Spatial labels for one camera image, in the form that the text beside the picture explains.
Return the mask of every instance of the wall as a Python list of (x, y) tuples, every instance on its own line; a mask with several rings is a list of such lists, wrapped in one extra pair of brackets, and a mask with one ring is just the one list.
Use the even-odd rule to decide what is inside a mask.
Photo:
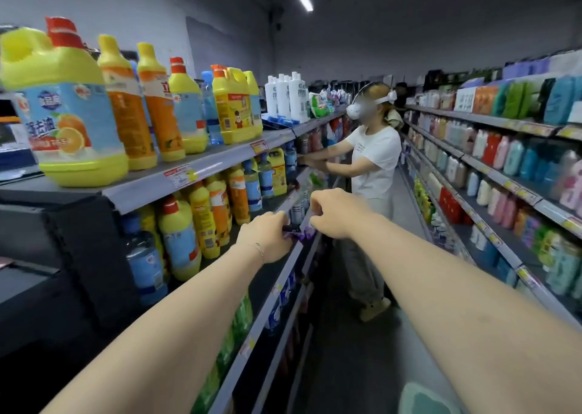
[(501, 66), (580, 43), (573, 0), (313, 0), (312, 13), (280, 1), (276, 68), (306, 81), (412, 82), (430, 69)]
[(189, 71), (195, 72), (196, 57), (186, 31), (190, 16), (227, 35), (254, 38), (261, 59), (260, 69), (253, 71), (262, 80), (273, 70), (268, 4), (268, 0), (0, 0), (0, 14), (2, 22), (42, 30), (44, 15), (68, 17), (91, 47), (97, 47), (98, 34), (117, 37), (122, 49), (136, 50), (136, 43), (148, 41), (163, 64), (168, 65), (171, 56), (182, 56)]

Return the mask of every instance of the woman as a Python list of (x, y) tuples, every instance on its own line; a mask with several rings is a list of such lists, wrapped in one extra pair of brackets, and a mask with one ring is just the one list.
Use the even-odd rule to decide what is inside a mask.
[[(364, 198), (376, 213), (392, 219), (392, 181), (402, 151), (396, 131), (403, 123), (394, 108), (396, 93), (381, 82), (365, 86), (348, 107), (361, 126), (336, 145), (300, 157), (300, 162), (323, 172), (352, 179), (352, 193)], [(351, 164), (326, 160), (353, 150)], [(372, 261), (353, 241), (343, 241), (343, 256), (350, 281), (350, 296), (361, 302), (362, 322), (368, 322), (390, 306), (384, 297), (384, 280)]]
[[(575, 328), (361, 198), (319, 190), (311, 208), (320, 232), (353, 239), (374, 260), (472, 414), (580, 412)], [(291, 248), (286, 223), (285, 212), (267, 212), (244, 224), (225, 254), (123, 331), (42, 414), (189, 413), (253, 276)]]

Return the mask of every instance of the red cap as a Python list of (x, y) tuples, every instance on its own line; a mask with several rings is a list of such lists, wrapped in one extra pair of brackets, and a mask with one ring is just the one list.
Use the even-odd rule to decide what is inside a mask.
[(75, 23), (63, 17), (45, 17), (47, 21), (48, 38), (55, 48), (65, 46), (67, 48), (85, 49), (81, 37), (77, 34)]
[(172, 195), (166, 196), (164, 199), (163, 212), (164, 215), (171, 215), (172, 213), (178, 213), (178, 200)]
[(172, 74), (185, 74), (186, 66), (182, 57), (171, 57), (170, 64), (172, 65)]

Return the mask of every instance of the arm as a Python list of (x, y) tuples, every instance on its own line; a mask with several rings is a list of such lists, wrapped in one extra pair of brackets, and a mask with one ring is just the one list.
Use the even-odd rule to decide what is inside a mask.
[(267, 212), (243, 225), (236, 244), (123, 331), (42, 414), (189, 413), (252, 278), (289, 251), (286, 221)]
[(360, 157), (357, 161), (351, 164), (337, 164), (328, 161), (307, 160), (307, 165), (322, 172), (331, 173), (332, 175), (346, 176), (353, 178), (354, 176), (364, 175), (368, 172), (375, 172), (380, 170), (372, 161), (366, 157)]
[(299, 156), (299, 158), (302, 159), (300, 160), (300, 163), (304, 163), (305, 160), (328, 160), (330, 158), (343, 155), (344, 153), (351, 152), (353, 149), (353, 144), (350, 144), (347, 140), (342, 140), (338, 144), (331, 145), (317, 152), (307, 153), (305, 155)]
[(582, 335), (460, 258), (372, 213), (339, 189), (316, 191), (311, 223), (351, 238), (396, 296), (473, 414), (580, 410)]

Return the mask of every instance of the white t-shirt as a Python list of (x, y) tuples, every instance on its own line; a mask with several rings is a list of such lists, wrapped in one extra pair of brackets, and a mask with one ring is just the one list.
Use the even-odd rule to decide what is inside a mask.
[(354, 146), (352, 163), (361, 157), (372, 161), (380, 170), (352, 178), (352, 193), (366, 199), (390, 197), (394, 170), (402, 151), (398, 132), (386, 127), (374, 135), (366, 135), (367, 127), (360, 126), (347, 138)]

